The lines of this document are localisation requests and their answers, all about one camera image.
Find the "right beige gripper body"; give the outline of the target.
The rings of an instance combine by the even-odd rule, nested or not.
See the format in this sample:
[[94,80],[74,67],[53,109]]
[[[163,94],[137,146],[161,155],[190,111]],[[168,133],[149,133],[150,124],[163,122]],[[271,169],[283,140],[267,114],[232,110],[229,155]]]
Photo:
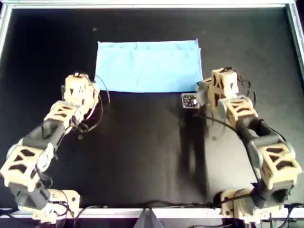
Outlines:
[[197,101],[200,105],[209,105],[215,110],[220,99],[237,96],[239,93],[237,79],[238,74],[231,67],[212,70],[211,77],[197,83]]

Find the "left beige gripper body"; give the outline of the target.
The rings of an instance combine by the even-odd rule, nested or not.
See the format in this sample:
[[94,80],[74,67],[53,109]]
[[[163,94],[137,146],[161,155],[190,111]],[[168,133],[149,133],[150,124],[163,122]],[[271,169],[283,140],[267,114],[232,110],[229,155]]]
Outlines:
[[84,73],[74,73],[65,78],[63,100],[72,105],[82,105],[85,112],[94,109],[98,103],[95,83]]

